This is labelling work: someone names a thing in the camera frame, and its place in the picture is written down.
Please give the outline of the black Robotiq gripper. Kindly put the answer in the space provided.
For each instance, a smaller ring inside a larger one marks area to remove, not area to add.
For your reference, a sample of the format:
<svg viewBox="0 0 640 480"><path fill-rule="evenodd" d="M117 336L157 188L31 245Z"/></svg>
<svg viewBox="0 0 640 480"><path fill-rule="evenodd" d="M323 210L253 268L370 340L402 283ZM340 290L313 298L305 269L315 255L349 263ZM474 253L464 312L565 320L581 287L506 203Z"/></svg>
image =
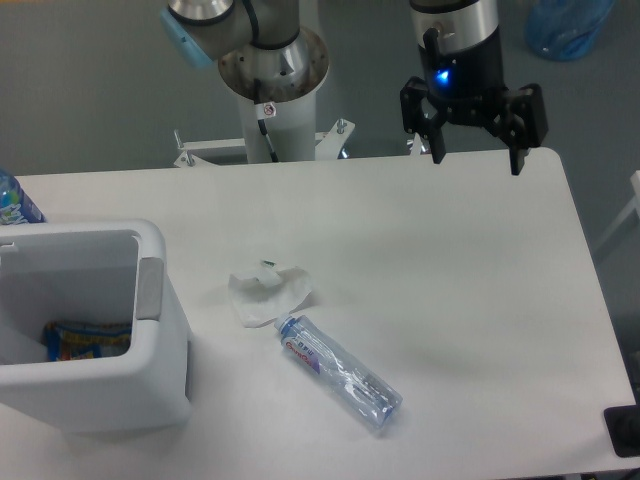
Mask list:
<svg viewBox="0 0 640 480"><path fill-rule="evenodd" d="M519 175L532 148L542 145L548 120L539 84L506 89L500 30L478 44L444 53L444 36L435 28L423 34L420 48L425 80L413 76L400 91L403 128L429 144L432 160L441 164L446 155L442 134L445 109L458 125L490 122L489 132L508 148L510 171Z"/></svg>

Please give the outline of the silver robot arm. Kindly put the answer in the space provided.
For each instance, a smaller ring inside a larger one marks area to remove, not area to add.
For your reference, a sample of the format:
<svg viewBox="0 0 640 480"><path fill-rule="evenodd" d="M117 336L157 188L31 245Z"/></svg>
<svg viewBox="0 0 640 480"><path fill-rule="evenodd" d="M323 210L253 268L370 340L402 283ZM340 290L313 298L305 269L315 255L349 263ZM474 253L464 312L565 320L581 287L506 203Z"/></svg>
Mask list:
<svg viewBox="0 0 640 480"><path fill-rule="evenodd" d="M399 94L402 123L435 163L446 124L478 127L508 148L518 174L548 131L540 86L504 82L493 1L414 1L411 18L423 73ZM161 21L194 66L216 65L238 100L247 159L281 163L337 157L348 129L316 136L315 96L329 70L322 39L300 23L295 1L171 1Z"/></svg>

